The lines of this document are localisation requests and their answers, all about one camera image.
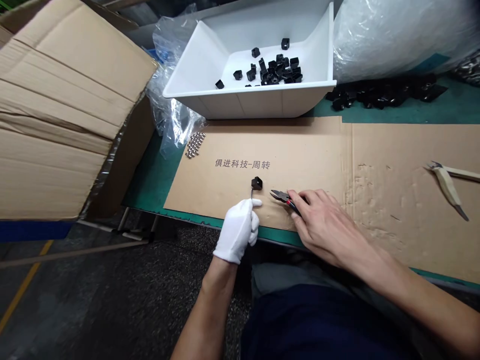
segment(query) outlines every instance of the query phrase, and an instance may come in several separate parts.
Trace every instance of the hand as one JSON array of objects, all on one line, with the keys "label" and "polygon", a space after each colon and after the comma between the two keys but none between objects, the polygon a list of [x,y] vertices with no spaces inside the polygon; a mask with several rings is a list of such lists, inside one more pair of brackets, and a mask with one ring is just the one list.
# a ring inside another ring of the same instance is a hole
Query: hand
[{"label": "hand", "polygon": [[227,211],[214,256],[240,264],[247,244],[253,246],[257,242],[260,220],[252,209],[259,206],[262,206],[261,200],[246,199]]},{"label": "hand", "polygon": [[321,189],[300,193],[289,190],[288,195],[302,216],[291,214],[307,249],[327,263],[353,273],[359,261],[367,259],[368,263],[373,247],[332,195]]}]

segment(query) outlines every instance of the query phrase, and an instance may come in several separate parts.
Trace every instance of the yellow floor line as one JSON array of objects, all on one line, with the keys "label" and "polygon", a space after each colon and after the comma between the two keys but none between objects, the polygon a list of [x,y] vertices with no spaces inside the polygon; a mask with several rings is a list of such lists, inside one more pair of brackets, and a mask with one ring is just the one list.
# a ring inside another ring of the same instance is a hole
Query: yellow floor line
[{"label": "yellow floor line", "polygon": [[[49,252],[50,247],[54,243],[53,240],[48,240],[45,245],[43,245],[43,248],[40,251],[39,255],[46,255]],[[2,334],[2,331],[4,330],[5,326],[7,325],[10,317],[15,311],[15,308],[19,304],[20,300],[22,299],[22,296],[25,294],[25,291],[29,287],[30,282],[34,278],[35,273],[39,269],[40,263],[36,262],[34,263],[28,274],[26,275],[25,279],[23,279],[23,282],[20,285],[20,288],[18,288],[18,291],[16,292],[15,296],[13,297],[13,300],[11,301],[10,305],[5,311],[5,314],[3,314],[3,317],[0,320],[0,335]]]}]

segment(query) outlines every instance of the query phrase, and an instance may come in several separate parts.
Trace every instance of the white plastic bin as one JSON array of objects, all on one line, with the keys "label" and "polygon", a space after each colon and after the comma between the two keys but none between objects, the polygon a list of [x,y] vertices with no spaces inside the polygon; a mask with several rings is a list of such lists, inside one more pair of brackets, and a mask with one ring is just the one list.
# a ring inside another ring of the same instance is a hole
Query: white plastic bin
[{"label": "white plastic bin", "polygon": [[[334,7],[328,0],[283,0],[199,21],[163,96],[207,119],[294,118],[313,108],[337,84],[333,80]],[[282,50],[283,38],[290,48]],[[259,48],[260,56],[252,57]],[[298,57],[301,83],[260,84],[259,60]],[[256,64],[254,81],[247,71]],[[243,78],[235,80],[234,72]],[[225,87],[217,89],[222,80]]]}]

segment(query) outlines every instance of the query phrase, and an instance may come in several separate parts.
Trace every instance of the plastic bag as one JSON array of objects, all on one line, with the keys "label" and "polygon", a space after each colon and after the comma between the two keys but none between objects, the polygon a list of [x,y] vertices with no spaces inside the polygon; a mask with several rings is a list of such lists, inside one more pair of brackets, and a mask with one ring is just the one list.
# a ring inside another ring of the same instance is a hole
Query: plastic bag
[{"label": "plastic bag", "polygon": [[480,49],[463,59],[451,72],[466,83],[480,87]]},{"label": "plastic bag", "polygon": [[480,47],[476,0],[344,0],[333,26],[339,83],[441,73]]},{"label": "plastic bag", "polygon": [[205,118],[175,99],[162,96],[170,76],[192,36],[198,20],[197,6],[189,5],[178,17],[162,17],[156,23],[153,43],[160,65],[146,89],[150,99],[155,127],[163,136],[160,153],[166,159],[188,142],[194,128],[202,128]]}]

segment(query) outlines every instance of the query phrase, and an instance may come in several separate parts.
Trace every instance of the wrist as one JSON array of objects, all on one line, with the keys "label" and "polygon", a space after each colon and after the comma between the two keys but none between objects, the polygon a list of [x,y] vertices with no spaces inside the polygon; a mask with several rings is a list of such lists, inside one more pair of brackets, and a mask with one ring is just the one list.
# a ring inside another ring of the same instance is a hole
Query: wrist
[{"label": "wrist", "polygon": [[372,280],[378,277],[386,264],[391,261],[391,255],[374,244],[370,244],[366,239],[364,243],[355,251],[350,251],[344,256],[342,261],[344,269],[370,284]]},{"label": "wrist", "polygon": [[226,288],[230,282],[235,282],[238,267],[236,263],[214,256],[201,282],[202,290],[209,292],[221,291]]}]

